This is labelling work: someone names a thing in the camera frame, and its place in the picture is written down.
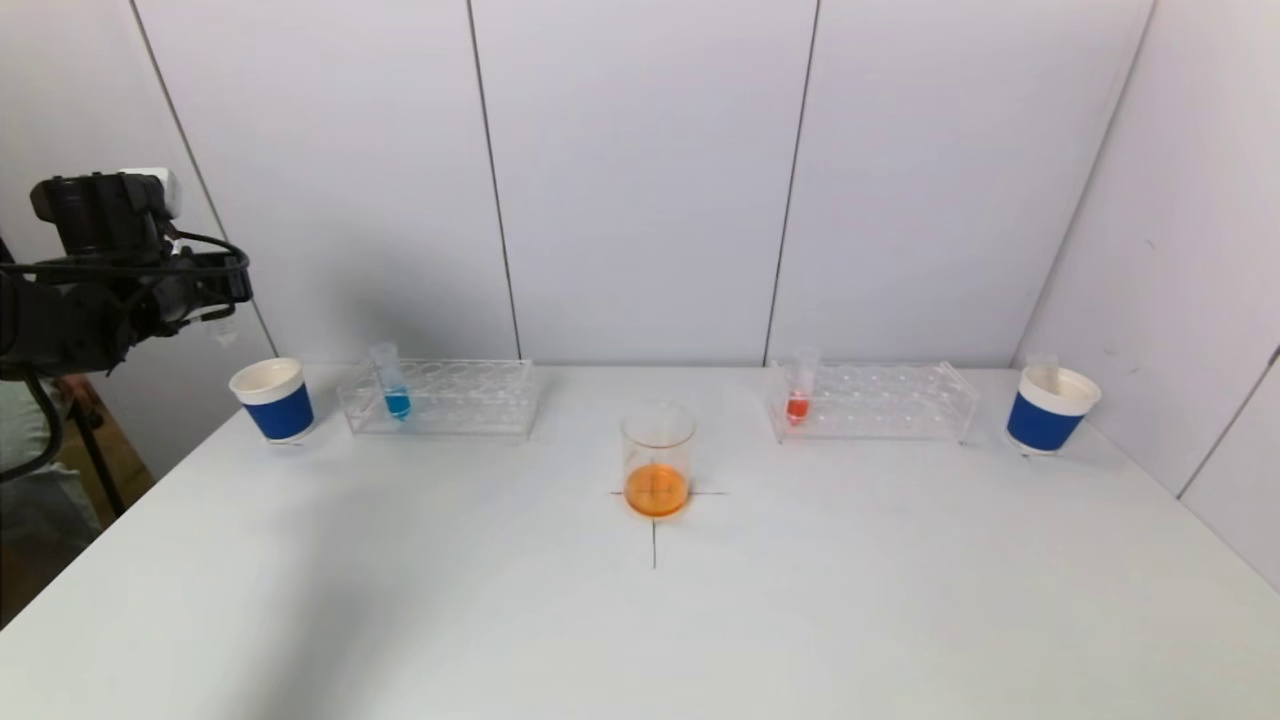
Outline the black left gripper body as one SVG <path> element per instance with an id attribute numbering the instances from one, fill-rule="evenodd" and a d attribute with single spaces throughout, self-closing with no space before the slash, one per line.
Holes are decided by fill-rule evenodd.
<path id="1" fill-rule="evenodd" d="M 152 287 L 165 323 L 219 322 L 253 299 L 246 258 L 232 251 L 177 255 Z"/>

